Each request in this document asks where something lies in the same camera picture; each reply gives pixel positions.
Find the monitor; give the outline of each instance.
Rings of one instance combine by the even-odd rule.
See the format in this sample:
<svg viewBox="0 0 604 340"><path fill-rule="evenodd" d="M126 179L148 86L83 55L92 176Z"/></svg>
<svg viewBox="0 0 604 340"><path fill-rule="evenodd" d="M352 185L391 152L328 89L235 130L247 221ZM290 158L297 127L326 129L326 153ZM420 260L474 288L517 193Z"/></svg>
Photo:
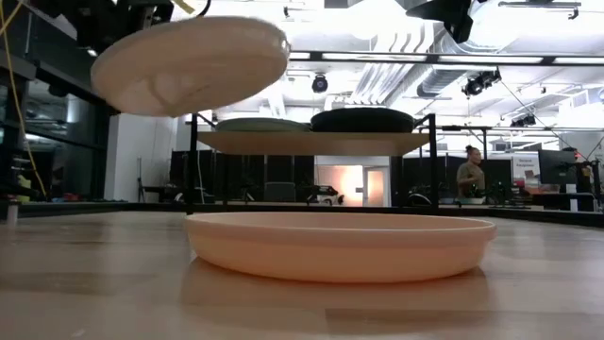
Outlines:
<svg viewBox="0 0 604 340"><path fill-rule="evenodd" d="M572 151L539 150L542 184L576 184L575 153Z"/></svg>

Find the ceiling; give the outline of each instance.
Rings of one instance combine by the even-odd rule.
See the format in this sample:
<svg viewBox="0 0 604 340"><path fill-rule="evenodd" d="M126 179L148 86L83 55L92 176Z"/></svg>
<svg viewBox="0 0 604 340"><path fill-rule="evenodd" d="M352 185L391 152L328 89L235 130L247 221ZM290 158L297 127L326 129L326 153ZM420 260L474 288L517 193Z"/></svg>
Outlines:
<svg viewBox="0 0 604 340"><path fill-rule="evenodd" d="M279 26L293 51L383 51L499 54L604 53L604 1L582 0L579 17L569 20L572 9L502 8L500 1L474 4L475 21L470 42L456 46L448 41L441 24L405 15L406 9L423 0L361 0L348 8L333 0L214 0L207 15L257 17ZM204 0L187 3L201 10ZM286 18L283 8L288 7ZM190 18L175 8L173 20ZM243 102L218 110L219 119L235 116L271 116L309 121L318 111L344 105L380 105L422 116L429 112L447 124L508 126L527 105L543 121L553 122L569 98L604 88L604 70L575 67L501 67L503 84L466 98L461 87L479 69L431 70L430 66L373 65L340 62L291 62L278 86ZM364 84L375 74L375 83ZM325 74L326 93L313 93L316 74ZM434 80L430 98L420 97L418 86ZM588 104L601 106L588 101Z"/></svg>

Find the woman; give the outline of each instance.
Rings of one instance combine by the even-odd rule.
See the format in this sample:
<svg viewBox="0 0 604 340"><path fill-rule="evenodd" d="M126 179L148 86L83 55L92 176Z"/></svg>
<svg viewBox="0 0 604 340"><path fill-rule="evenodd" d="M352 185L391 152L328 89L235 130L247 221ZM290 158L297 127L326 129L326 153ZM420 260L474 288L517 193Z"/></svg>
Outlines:
<svg viewBox="0 0 604 340"><path fill-rule="evenodd" d="M468 161L460 165L457 170L458 198L469 198L472 186L475 184L477 189L484 190L484 173L478 167L482 162L480 150L468 145L465 152L468 155Z"/></svg>

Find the pink plate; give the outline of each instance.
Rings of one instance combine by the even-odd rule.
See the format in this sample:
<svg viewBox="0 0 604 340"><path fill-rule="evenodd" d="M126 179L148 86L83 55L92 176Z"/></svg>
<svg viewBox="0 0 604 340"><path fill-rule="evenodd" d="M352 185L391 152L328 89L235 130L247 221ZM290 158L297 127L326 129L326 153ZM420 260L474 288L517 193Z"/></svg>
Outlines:
<svg viewBox="0 0 604 340"><path fill-rule="evenodd" d="M187 217L197 255L271 278L322 282L421 281L477 266L491 222L405 214L225 212Z"/></svg>

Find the black plate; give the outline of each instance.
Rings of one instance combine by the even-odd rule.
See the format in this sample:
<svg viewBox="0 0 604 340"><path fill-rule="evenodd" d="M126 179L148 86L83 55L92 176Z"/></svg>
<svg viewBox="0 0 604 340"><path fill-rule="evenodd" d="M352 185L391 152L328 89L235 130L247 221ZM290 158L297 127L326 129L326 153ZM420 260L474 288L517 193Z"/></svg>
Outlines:
<svg viewBox="0 0 604 340"><path fill-rule="evenodd" d="M352 108L324 111L310 119L316 132L411 132L413 117L382 108Z"/></svg>

